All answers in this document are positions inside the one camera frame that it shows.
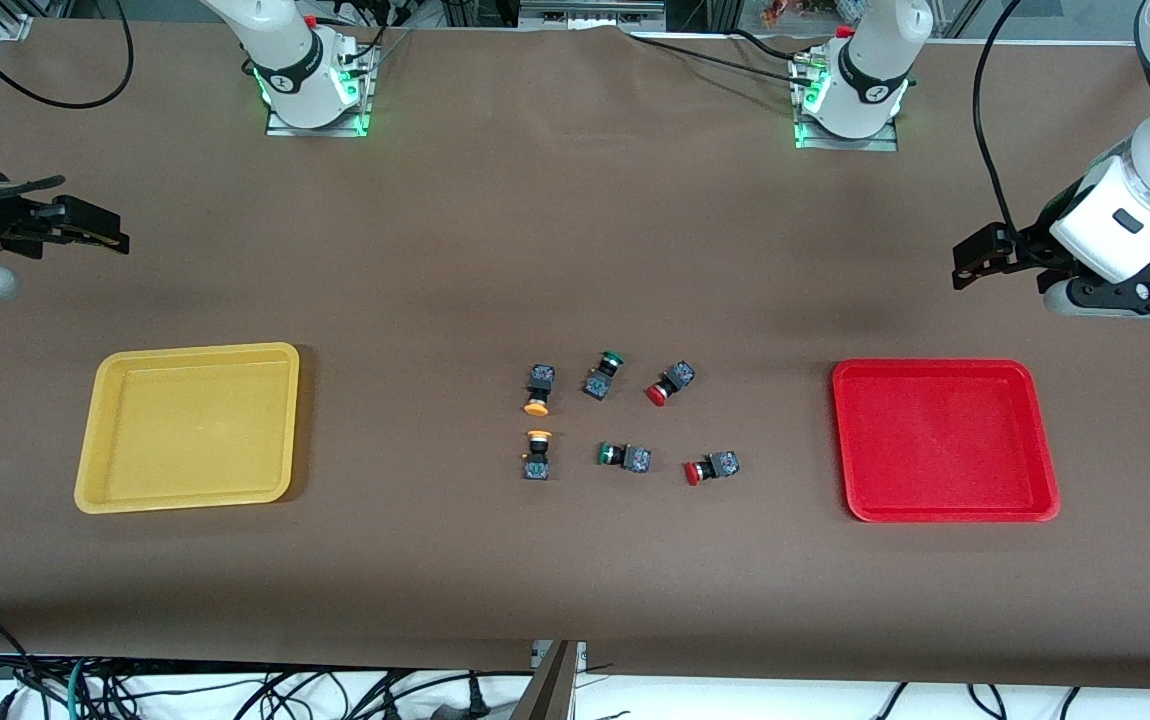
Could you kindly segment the red push button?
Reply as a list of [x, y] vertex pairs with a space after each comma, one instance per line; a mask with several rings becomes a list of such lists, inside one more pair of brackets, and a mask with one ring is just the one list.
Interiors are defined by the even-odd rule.
[[704, 455], [693, 462], [685, 462], [683, 470], [689, 487], [702, 487], [708, 480], [730, 478], [741, 469], [738, 455], [734, 451], [721, 451]]
[[670, 368], [666, 369], [658, 380], [651, 384], [651, 386], [645, 388], [645, 396], [647, 400], [651, 401], [657, 407], [664, 407], [672, 396], [675, 396], [680, 391], [683, 391], [695, 378], [695, 369], [690, 363], [685, 361], [677, 361], [677, 363], [672, 363]]

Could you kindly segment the red plastic tray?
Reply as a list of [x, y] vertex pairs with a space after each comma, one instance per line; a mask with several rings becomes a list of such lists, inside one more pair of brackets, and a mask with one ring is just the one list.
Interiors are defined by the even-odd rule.
[[1035, 378], [1009, 359], [831, 370], [843, 493], [867, 523], [1041, 523], [1061, 510]]

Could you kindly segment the yellow plastic tray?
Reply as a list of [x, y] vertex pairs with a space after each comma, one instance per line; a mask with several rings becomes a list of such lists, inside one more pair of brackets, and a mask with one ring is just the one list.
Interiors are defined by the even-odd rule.
[[296, 455], [284, 342], [126, 351], [95, 370], [72, 498], [90, 515], [273, 503]]

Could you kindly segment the green push button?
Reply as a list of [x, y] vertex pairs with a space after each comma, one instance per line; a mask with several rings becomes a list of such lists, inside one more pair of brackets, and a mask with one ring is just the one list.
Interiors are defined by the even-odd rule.
[[586, 375], [583, 392], [593, 397], [595, 400], [606, 400], [613, 386], [613, 380], [622, 365], [624, 365], [624, 359], [616, 352], [603, 351], [601, 360]]
[[616, 466], [636, 474], [651, 470], [652, 451], [634, 445], [612, 445], [604, 442], [598, 450], [597, 462], [601, 466]]

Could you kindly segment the grey metal fixture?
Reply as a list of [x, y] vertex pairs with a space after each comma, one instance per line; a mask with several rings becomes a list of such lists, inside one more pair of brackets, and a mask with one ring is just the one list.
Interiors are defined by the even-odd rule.
[[619, 26], [626, 32], [666, 32], [665, 0], [518, 0], [520, 29]]

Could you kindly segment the brown table cover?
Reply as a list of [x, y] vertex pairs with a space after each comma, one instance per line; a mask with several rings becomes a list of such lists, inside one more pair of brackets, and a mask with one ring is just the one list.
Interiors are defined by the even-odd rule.
[[[1150, 320], [1056, 316], [1029, 273], [951, 286], [997, 215], [976, 47], [923, 49], [898, 151], [846, 152], [796, 150], [770, 79], [612, 28], [391, 35], [365, 138], [264, 136], [222, 24], [133, 41], [103, 108], [0, 82], [0, 170], [63, 174], [132, 240], [0, 255], [0, 623], [31, 651], [496, 669], [569, 638], [616, 673], [1150, 687]], [[278, 501], [77, 510], [101, 361], [275, 340], [304, 382]], [[1059, 514], [854, 519], [853, 357], [1027, 366]], [[721, 451], [739, 473], [689, 487]]]

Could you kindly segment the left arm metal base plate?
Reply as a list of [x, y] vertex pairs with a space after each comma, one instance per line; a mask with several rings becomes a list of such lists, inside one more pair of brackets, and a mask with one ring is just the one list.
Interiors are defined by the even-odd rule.
[[807, 79], [808, 85], [795, 86], [790, 92], [793, 104], [793, 141], [796, 150], [851, 150], [867, 152], [898, 151], [898, 128], [895, 120], [889, 118], [881, 131], [867, 138], [844, 138], [828, 132], [818, 118], [808, 114], [805, 106], [808, 100], [816, 100], [818, 91], [823, 89], [827, 79], [825, 59], [814, 53], [795, 53], [793, 59], [785, 61], [787, 72], [793, 79]]

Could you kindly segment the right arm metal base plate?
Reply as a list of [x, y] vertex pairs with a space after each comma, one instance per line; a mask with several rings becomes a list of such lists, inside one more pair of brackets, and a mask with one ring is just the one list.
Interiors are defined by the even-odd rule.
[[307, 55], [290, 67], [254, 67], [268, 106], [267, 135], [327, 138], [368, 136], [379, 49], [356, 49], [315, 38]]

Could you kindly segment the small metal bracket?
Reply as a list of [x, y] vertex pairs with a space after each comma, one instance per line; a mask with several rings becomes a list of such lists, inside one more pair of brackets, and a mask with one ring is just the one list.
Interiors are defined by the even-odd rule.
[[[539, 639], [531, 642], [531, 648], [530, 648], [531, 671], [539, 669], [540, 665], [544, 662], [544, 660], [546, 660], [549, 650], [552, 650], [553, 646], [555, 646], [555, 641], [552, 639]], [[578, 641], [575, 643], [574, 648], [576, 650], [576, 661], [575, 661], [576, 674], [585, 673], [585, 671], [588, 669], [586, 643], [583, 641]]]

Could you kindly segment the dark metal post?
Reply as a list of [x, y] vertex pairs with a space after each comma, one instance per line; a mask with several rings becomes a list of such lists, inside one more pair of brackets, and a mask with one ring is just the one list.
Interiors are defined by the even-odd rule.
[[572, 720], [576, 674], [575, 643], [555, 641], [546, 660], [534, 671], [508, 720]]

